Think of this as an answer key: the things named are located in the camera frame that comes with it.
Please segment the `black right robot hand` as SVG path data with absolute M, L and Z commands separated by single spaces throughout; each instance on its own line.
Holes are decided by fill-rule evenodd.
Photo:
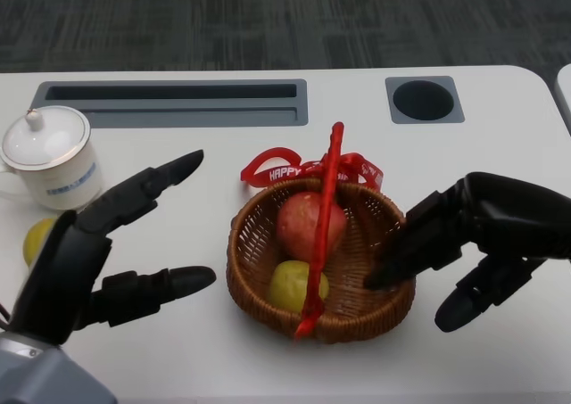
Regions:
M 501 305 L 545 261 L 570 258 L 570 200 L 515 178 L 471 172 L 406 213 L 364 286 L 393 288 L 444 268 L 461 257 L 467 243 L 485 256 L 437 310 L 434 322 L 445 333 Z

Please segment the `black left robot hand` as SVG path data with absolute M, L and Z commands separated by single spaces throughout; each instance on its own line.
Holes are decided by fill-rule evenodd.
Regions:
M 157 198 L 191 176 L 203 162 L 198 150 L 147 168 L 103 193 L 81 211 L 54 223 L 11 312 L 1 313 L 8 333 L 59 346 L 95 323 L 118 326 L 157 313 L 161 306 L 207 288 L 216 280 L 203 266 L 164 268 L 152 275 L 127 271 L 95 280 L 112 249 L 109 233 L 154 210 Z

